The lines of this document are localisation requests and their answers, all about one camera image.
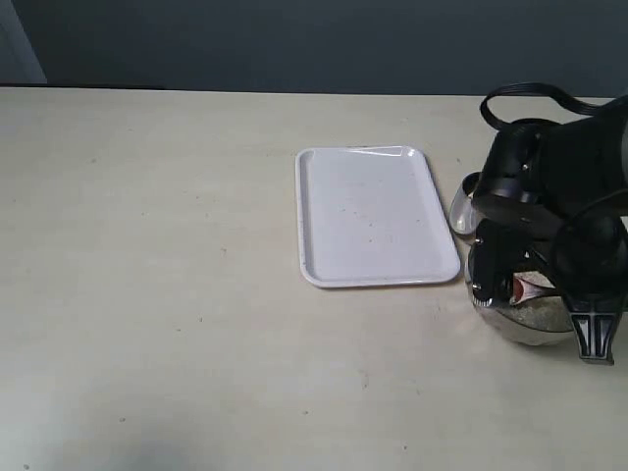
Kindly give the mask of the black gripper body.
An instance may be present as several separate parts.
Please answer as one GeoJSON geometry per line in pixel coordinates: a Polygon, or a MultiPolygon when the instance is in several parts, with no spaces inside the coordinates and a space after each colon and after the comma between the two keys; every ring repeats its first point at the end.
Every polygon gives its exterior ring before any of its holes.
{"type": "Polygon", "coordinates": [[[549,280],[526,280],[524,300],[559,297],[571,312],[620,314],[627,301],[627,230],[614,215],[584,210],[560,218],[547,210],[524,215],[530,239],[526,268],[549,280]]]}

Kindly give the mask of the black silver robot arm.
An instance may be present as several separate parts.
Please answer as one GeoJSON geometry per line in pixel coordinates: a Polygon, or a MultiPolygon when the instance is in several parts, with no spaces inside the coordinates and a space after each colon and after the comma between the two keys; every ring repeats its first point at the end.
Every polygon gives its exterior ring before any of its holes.
{"type": "Polygon", "coordinates": [[[506,122],[481,104],[496,136],[472,196],[482,219],[467,283],[477,305],[506,307],[524,297],[519,273],[543,275],[580,358],[612,364],[627,309],[627,101],[560,105],[576,120],[506,122]]]}

